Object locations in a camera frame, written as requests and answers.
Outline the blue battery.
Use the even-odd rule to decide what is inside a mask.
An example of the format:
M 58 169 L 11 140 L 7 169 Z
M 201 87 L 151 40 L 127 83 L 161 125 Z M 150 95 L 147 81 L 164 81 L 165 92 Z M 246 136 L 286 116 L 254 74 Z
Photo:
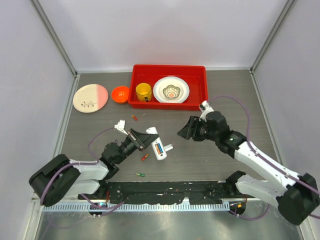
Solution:
M 158 143 L 157 144 L 157 147 L 158 147 L 158 153 L 161 155 L 161 154 L 163 154 L 163 147 L 162 147 L 162 144 L 161 143 Z

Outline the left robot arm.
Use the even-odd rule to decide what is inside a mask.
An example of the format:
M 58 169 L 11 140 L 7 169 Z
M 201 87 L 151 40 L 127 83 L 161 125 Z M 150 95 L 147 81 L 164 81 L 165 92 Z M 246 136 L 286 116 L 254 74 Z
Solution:
M 89 195 L 100 200 L 107 192 L 104 181 L 111 179 L 118 171 L 118 165 L 135 151 L 143 151 L 152 147 L 158 155 L 171 150 L 172 146 L 163 146 L 155 127 L 145 133 L 130 129 L 125 131 L 120 123 L 114 127 L 125 134 L 121 144 L 108 143 L 100 157 L 94 161 L 77 161 L 65 154 L 58 154 L 45 166 L 34 173 L 28 183 L 40 199 L 40 204 L 51 207 L 64 197 Z

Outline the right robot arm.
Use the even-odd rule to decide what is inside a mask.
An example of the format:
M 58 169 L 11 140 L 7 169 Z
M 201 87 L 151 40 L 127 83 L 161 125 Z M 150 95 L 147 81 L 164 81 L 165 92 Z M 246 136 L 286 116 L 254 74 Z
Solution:
M 314 177 L 300 175 L 259 152 L 247 137 L 231 130 L 219 111 L 191 116 L 177 135 L 195 142 L 210 140 L 231 158 L 244 163 L 260 176 L 257 180 L 242 171 L 226 179 L 226 193 L 233 198 L 240 194 L 258 198 L 278 209 L 291 224 L 300 225 L 320 205 L 320 196 Z

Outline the orange AAA battery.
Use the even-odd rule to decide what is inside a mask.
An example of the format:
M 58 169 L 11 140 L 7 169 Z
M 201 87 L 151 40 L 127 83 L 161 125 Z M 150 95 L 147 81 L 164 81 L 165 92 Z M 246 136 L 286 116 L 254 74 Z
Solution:
M 161 146 L 157 143 L 155 144 L 155 148 L 157 150 L 157 153 L 160 155 L 162 153 Z

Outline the white remote control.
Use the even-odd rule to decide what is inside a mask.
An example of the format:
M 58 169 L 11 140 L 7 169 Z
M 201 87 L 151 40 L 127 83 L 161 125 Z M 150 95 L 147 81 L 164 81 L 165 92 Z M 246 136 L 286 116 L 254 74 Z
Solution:
M 162 143 L 160 135 L 158 134 L 157 129 L 155 127 L 150 127 L 146 130 L 146 133 L 158 135 L 158 138 L 151 143 L 151 147 L 153 149 L 153 152 L 155 154 L 156 159 L 158 161 L 164 160 L 167 157 L 167 152 L 166 152 L 165 147 Z

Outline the white battery cover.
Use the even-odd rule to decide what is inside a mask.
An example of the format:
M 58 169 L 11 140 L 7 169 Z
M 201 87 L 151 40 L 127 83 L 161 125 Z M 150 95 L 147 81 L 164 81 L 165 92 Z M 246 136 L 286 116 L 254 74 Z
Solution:
M 165 150 L 166 152 L 172 150 L 173 148 L 174 148 L 173 144 L 168 144 L 168 145 L 164 146 L 164 150 Z

